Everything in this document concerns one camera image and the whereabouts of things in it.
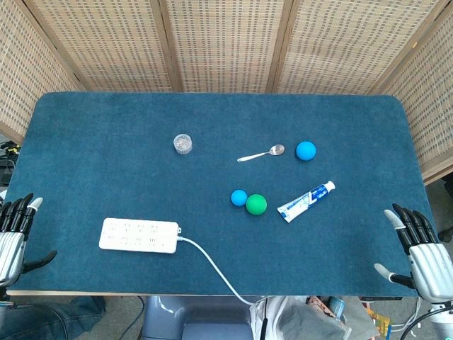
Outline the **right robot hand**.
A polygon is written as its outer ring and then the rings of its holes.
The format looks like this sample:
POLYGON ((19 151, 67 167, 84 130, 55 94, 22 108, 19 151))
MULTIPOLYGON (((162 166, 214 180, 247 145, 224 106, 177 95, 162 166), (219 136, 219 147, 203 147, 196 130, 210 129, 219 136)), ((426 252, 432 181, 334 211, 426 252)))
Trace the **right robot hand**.
POLYGON ((398 236, 411 274, 396 274, 380 263, 375 263, 374 269, 389 282, 416 290, 422 299, 432 304, 451 301, 452 259, 426 216, 396 203, 392 209, 385 210, 384 215, 398 236))

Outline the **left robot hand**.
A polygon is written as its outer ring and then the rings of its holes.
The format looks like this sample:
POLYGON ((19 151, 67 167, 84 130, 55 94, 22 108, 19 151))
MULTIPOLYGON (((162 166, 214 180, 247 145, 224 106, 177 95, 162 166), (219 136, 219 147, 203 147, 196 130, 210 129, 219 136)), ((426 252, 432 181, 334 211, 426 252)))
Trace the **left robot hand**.
POLYGON ((33 198, 29 193, 1 204, 1 289, 13 285, 22 274, 46 266, 57 255, 53 250, 43 259, 24 261, 33 220, 42 202, 42 197, 33 198))

